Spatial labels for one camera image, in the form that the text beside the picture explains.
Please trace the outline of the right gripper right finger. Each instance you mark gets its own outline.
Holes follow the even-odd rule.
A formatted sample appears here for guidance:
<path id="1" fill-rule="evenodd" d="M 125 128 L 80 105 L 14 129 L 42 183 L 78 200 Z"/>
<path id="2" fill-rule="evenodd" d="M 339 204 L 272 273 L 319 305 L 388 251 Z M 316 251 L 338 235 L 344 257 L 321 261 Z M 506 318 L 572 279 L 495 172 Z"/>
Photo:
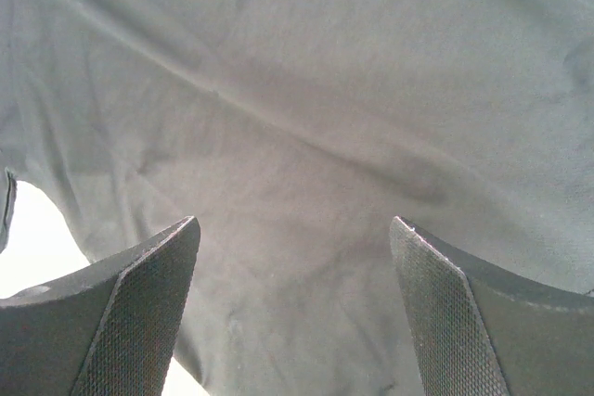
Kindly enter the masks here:
<path id="1" fill-rule="evenodd" d="M 427 395 L 590 395 L 593 299 L 396 217 L 391 249 Z"/>

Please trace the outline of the black t shirt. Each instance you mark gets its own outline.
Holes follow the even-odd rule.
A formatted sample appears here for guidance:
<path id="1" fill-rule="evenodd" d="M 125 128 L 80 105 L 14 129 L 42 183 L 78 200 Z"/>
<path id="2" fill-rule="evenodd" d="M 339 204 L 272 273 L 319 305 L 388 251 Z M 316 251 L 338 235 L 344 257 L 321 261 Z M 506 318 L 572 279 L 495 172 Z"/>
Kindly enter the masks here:
<path id="1" fill-rule="evenodd" d="M 201 227 L 212 395 L 418 395 L 389 227 L 593 289 L 593 0 L 1 0 L 1 230 Z"/>

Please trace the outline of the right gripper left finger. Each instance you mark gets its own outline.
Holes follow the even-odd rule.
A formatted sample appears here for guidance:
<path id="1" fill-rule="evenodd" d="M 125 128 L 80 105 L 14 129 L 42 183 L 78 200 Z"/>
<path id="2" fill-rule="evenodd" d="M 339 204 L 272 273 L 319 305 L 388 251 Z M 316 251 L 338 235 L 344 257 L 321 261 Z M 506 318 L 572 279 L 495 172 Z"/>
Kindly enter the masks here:
<path id="1" fill-rule="evenodd" d="M 200 243 L 186 217 L 1 301 L 4 395 L 159 395 Z"/>

